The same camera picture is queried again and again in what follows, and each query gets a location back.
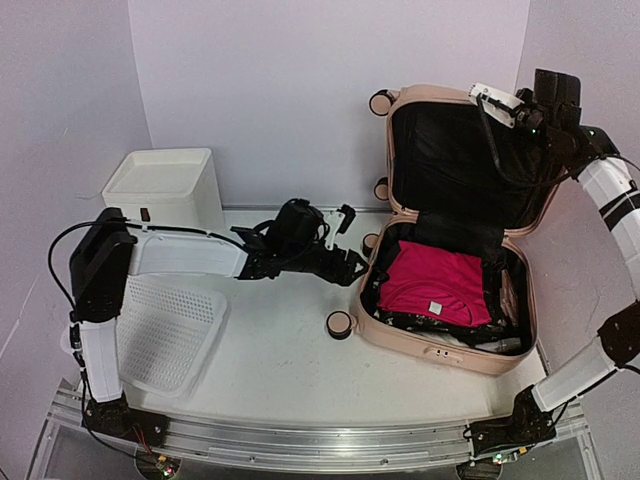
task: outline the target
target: white box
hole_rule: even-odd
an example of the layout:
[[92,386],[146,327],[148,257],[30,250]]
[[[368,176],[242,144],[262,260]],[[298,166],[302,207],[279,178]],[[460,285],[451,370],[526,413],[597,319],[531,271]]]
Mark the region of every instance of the white box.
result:
[[139,221],[148,212],[149,223],[156,225],[225,228],[208,148],[132,152],[102,190],[102,198],[108,207]]

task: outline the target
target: lavender wall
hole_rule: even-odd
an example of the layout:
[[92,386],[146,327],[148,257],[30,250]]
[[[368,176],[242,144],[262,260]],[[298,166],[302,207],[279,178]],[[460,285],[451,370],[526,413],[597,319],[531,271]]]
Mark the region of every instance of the lavender wall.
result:
[[[582,80],[583,123],[604,128],[640,163],[640,3],[532,0],[518,84],[536,67]],[[538,280],[540,335],[552,366],[633,301],[621,255],[590,199],[564,185],[528,241]],[[584,399],[606,478],[640,478],[640,381],[620,373]]]
[[156,148],[214,150],[225,204],[378,205],[380,88],[510,90],[528,0],[131,0]]
[[17,479],[61,376],[77,371],[58,347],[68,306],[47,247],[97,215],[106,180],[150,138],[126,0],[0,2],[0,19],[0,465]]

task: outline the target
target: folded clothing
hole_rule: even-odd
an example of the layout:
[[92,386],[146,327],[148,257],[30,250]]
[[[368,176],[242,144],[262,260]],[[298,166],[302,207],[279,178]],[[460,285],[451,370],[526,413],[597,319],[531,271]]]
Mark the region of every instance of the folded clothing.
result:
[[400,253],[380,288],[378,307],[425,315],[461,327],[491,323],[484,300],[482,259],[400,241]]

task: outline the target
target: white laundry basket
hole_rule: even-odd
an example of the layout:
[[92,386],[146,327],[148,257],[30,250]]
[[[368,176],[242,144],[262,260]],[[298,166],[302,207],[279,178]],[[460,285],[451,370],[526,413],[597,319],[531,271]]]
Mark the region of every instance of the white laundry basket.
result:
[[129,278],[117,323],[122,380],[166,398],[188,395],[213,354],[226,308],[219,292],[178,288],[158,276]]

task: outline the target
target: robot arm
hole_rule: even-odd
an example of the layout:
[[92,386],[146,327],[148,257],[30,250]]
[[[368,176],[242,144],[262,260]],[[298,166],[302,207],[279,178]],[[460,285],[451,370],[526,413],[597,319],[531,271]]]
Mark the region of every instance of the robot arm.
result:
[[[536,70],[534,91],[517,96],[475,85],[473,103],[510,128],[542,133],[548,154],[560,158],[600,210],[620,248],[636,299],[640,299],[640,195],[627,166],[606,134],[579,125],[580,81]],[[520,392],[508,417],[469,427],[477,458],[514,451],[555,437],[552,413],[597,387],[640,353],[640,303],[609,318],[587,346],[558,370]]]
[[70,340],[89,388],[90,415],[85,422],[91,430],[126,437],[132,425],[138,425],[147,439],[153,439],[157,435],[144,424],[148,420],[157,426],[166,421],[164,416],[130,409],[122,389],[116,320],[129,275],[214,274],[257,280],[293,271],[351,285],[366,272],[367,263],[334,242],[354,218],[355,211],[344,205],[325,221],[308,201],[294,199],[275,220],[253,229],[234,227],[245,241],[242,245],[211,232],[126,223],[119,209],[104,210],[70,260],[75,303]]

